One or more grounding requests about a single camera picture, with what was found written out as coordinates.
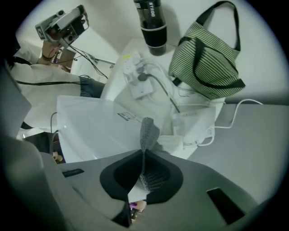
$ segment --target green striped bag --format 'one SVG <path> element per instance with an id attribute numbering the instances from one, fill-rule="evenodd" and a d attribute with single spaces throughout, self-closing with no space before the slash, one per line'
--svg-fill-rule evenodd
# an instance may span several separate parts
<path id="1" fill-rule="evenodd" d="M 213 10 L 224 3 L 234 7 L 237 30 L 234 49 L 203 27 Z M 198 17 L 180 40 L 169 67 L 169 75 L 176 77 L 173 81 L 175 85 L 183 81 L 210 100 L 231 96 L 246 86 L 238 78 L 235 65 L 240 50 L 236 6 L 229 1 L 217 2 Z"/>

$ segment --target black handle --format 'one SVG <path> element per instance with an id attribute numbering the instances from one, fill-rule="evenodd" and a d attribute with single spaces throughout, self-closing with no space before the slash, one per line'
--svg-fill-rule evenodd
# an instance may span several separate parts
<path id="1" fill-rule="evenodd" d="M 241 51 L 241 43 L 240 43 L 240 35 L 239 35 L 239 16 L 238 16 L 237 8 L 232 2 L 230 2 L 230 1 L 217 2 L 215 5 L 211 6 L 204 13 L 202 13 L 198 17 L 196 22 L 203 26 L 205 24 L 205 22 L 207 21 L 207 19 L 209 18 L 209 16 L 211 15 L 211 13 L 213 12 L 213 10 L 215 8 L 219 7 L 220 5 L 224 4 L 224 3 L 229 3 L 229 4 L 231 4 L 234 7 L 234 19 L 235 19 L 236 32 L 237 32 L 237 42 L 236 42 L 236 46 L 235 46 L 234 49 L 237 50 L 237 51 Z"/>
<path id="2" fill-rule="evenodd" d="M 198 63 L 200 62 L 200 59 L 202 57 L 202 54 L 204 52 L 205 44 L 199 39 L 196 38 L 196 53 L 195 53 L 195 58 L 194 58 L 194 62 L 193 62 L 193 73 L 194 76 L 196 78 L 196 80 L 201 83 L 202 85 L 209 87 L 209 88 L 215 88 L 215 89 L 228 89 L 228 88 L 244 88 L 246 85 L 244 84 L 244 82 L 241 79 L 236 80 L 234 83 L 231 83 L 229 85 L 225 85 L 225 86 L 220 86 L 220 85 L 213 85 L 210 83 L 207 83 L 203 80 L 201 80 L 197 75 L 196 75 L 196 68 L 198 66 Z M 230 65 L 235 69 L 235 71 L 237 72 L 236 68 L 234 67 L 234 65 L 231 63 L 230 60 L 228 60 L 224 55 L 223 57 L 230 63 Z"/>

